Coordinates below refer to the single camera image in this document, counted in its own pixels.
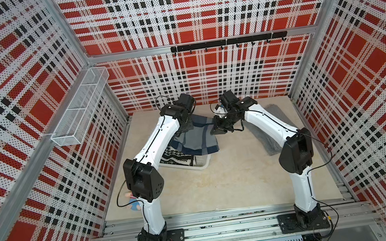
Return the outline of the blue grey plaid scarf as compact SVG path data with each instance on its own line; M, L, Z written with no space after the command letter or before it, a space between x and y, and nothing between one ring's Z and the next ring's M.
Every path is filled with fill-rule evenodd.
M172 139L170 147L193 156L208 155L219 151L217 138L210 133L214 126L212 118L193 114L188 125L187 131Z

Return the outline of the white plastic basket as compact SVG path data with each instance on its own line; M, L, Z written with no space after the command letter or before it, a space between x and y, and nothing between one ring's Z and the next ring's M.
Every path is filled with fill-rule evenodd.
M172 153L162 156L160 166L186 170L205 170L210 163L211 155L186 155Z

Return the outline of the black white houndstooth scarf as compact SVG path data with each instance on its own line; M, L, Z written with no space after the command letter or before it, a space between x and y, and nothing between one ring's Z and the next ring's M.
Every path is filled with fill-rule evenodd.
M194 156L187 155L172 148L171 146L168 146L161 157L160 163L192 167L194 165Z

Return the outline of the grey knit scarf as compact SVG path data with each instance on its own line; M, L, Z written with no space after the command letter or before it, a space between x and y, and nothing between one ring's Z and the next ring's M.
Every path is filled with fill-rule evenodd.
M293 122L275 104L253 106L244 114L246 128L261 142L270 155L279 154L288 137L298 131Z

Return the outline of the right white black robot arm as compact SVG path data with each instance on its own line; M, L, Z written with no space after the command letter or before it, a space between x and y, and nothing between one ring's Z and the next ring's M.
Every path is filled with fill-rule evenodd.
M212 135L235 132L237 122L247 121L258 127L282 147L279 163L289 173L293 184L295 211L309 216L315 213L318 202L315 199L310 179L314 156L312 137L306 128L291 126L251 97L242 100L232 91L226 91L219 97L220 104L213 111L214 127Z

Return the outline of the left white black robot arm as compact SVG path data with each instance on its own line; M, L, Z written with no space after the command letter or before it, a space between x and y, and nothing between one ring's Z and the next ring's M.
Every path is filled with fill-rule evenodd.
M159 236L166 231L159 199L164 188L164 178L158 172L160 161L174 136L186 129L194 107L195 99L188 94L164 105L144 147L123 164L127 188L141 207L146 234Z

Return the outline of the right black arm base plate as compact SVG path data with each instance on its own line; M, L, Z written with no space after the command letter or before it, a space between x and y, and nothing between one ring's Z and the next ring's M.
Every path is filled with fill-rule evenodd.
M292 213L277 216L282 234L316 231L331 227L331 221L322 210L315 210L309 214Z

